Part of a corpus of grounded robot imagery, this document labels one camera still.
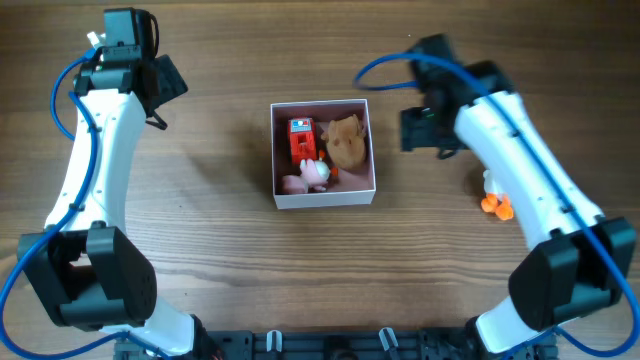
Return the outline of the brown plush toy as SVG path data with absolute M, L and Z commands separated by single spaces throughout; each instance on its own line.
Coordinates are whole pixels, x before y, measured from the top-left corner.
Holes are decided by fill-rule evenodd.
M 321 135 L 334 165 L 343 170 L 361 167 L 366 159 L 365 130 L 355 115 L 329 122 Z

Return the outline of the white cardboard box pink inside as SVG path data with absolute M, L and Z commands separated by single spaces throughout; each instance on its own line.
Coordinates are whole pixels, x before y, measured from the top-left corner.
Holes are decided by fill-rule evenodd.
M 287 126 L 294 118 L 310 118 L 315 122 L 320 136 L 329 129 L 332 120 L 356 116 L 363 125 L 365 161 L 354 170 L 337 170 L 329 179 L 325 192 L 288 195 L 282 190 L 286 175 L 300 171 L 291 159 Z M 328 100 L 310 102 L 275 103 L 271 106 L 272 193 L 278 209 L 331 207 L 343 205 L 368 205 L 377 190 L 373 139 L 368 103 L 365 99 Z

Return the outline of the white plush duck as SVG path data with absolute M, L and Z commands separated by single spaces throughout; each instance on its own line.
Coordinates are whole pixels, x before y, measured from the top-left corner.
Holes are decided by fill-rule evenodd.
M 494 179 L 493 173 L 487 169 L 483 172 L 485 197 L 481 200 L 481 208 L 485 213 L 495 214 L 500 220 L 507 221 L 514 217 L 511 200 L 502 187 Z

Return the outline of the red toy truck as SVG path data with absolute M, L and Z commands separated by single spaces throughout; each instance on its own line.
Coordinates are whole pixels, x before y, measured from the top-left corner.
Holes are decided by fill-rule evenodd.
M 315 122 L 312 118 L 290 119 L 287 130 L 290 154 L 294 165 L 298 166 L 302 160 L 318 159 Z

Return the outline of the pink plush pig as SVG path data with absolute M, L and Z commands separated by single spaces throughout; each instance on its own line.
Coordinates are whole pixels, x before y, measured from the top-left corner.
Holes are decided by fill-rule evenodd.
M 325 162 L 326 158 L 326 152 L 320 150 L 316 160 L 302 159 L 299 175 L 286 175 L 282 178 L 283 192 L 288 195 L 326 192 L 330 179 L 338 175 L 338 169 L 329 167 Z

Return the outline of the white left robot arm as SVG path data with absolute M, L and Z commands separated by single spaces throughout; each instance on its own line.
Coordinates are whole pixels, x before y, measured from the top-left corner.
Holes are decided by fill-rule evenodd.
M 170 359 L 196 351 L 197 324 L 157 294 L 152 264 L 128 239 L 125 201 L 136 144 L 157 109 L 187 87 L 158 52 L 156 18 L 110 9 L 105 31 L 69 68 L 78 121 L 62 189 L 42 232 L 19 241 L 25 274 L 50 320 L 137 342 Z

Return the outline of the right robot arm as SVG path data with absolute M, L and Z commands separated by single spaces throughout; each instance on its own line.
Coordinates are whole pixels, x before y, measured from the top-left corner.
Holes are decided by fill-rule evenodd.
M 629 298 L 635 230 L 578 189 L 498 66 L 460 65 L 442 34 L 421 39 L 408 57 L 425 100 L 401 114 L 402 148 L 435 147 L 443 159 L 472 151 L 485 168 L 485 210 L 515 217 L 529 250 L 509 277 L 507 298 L 476 319 L 484 350 L 510 354 Z

